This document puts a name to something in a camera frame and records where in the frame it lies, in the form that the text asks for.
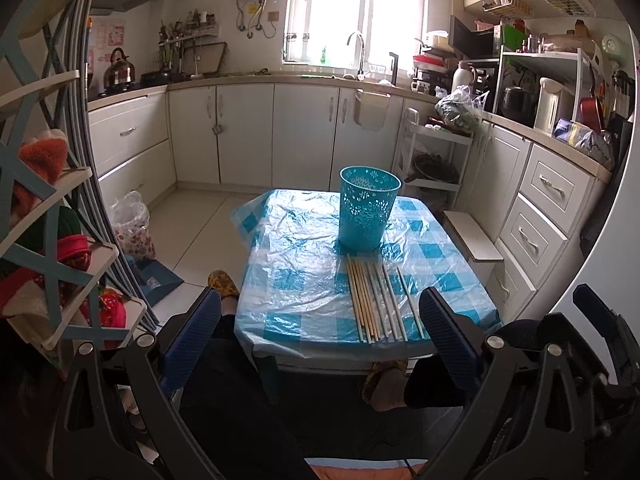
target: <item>slipper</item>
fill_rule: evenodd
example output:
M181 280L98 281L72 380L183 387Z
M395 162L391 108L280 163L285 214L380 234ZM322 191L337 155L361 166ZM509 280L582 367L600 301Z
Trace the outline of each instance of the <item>slipper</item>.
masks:
M207 280L207 285L215 288L220 295L220 300L225 298L240 298L240 291L236 287L234 280L231 279L224 270L214 270Z
M396 368L402 372L402 374L406 373L406 368L409 364L408 359L398 359L395 361L382 361L373 363L371 367L371 371L367 375L367 379L364 381L364 386L362 387L362 400L364 400L367 404L371 405L371 397L373 396L373 392L378 386L380 382L380 377L387 370L391 370Z

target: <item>teal plastic bin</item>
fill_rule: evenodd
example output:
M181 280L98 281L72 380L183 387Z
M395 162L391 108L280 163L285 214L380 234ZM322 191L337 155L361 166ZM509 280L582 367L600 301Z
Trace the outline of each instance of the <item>teal plastic bin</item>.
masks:
M401 182L367 166L344 168L340 180L338 240L353 251L373 251L380 246Z

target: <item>black floor mat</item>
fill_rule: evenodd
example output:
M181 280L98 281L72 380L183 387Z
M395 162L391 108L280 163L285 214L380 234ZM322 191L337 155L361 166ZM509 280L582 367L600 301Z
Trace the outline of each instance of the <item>black floor mat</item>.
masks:
M276 409L306 457L428 459L455 426L461 408L374 412L360 399L364 377L281 372Z

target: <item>silver bolt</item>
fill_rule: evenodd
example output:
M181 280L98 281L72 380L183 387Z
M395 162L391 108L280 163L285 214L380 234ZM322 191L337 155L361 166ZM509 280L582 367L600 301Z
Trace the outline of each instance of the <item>silver bolt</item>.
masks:
M142 348L146 348L148 346L151 346L155 340L156 338L153 337L151 334L143 334L136 340L136 342L138 343L138 346L141 346Z
M495 348L495 349L500 349L504 346L504 341L502 340L501 337L498 337L497 335L489 336L486 340L486 343L491 348Z
M562 349L554 343L551 343L548 347L546 347L546 350L551 354L551 355L555 355L556 357L560 357L562 355Z
M603 424L599 425L598 429L600 430L600 434L605 438L609 438L613 433L608 422L604 422Z
M91 343L82 343L78 349L80 355L89 355L94 351L94 346Z

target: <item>tablecloth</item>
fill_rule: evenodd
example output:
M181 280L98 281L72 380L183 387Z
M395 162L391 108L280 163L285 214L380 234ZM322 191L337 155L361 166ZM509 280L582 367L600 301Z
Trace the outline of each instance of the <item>tablecloth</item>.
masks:
M434 285L454 312L487 331L500 319L484 287L429 209L398 197L385 228L385 261L409 341L361 342L351 303L346 255L337 239L340 194L273 190L231 213L250 256L236 317L249 352L303 359L388 360L433 351L421 339L395 271L400 266L418 303Z

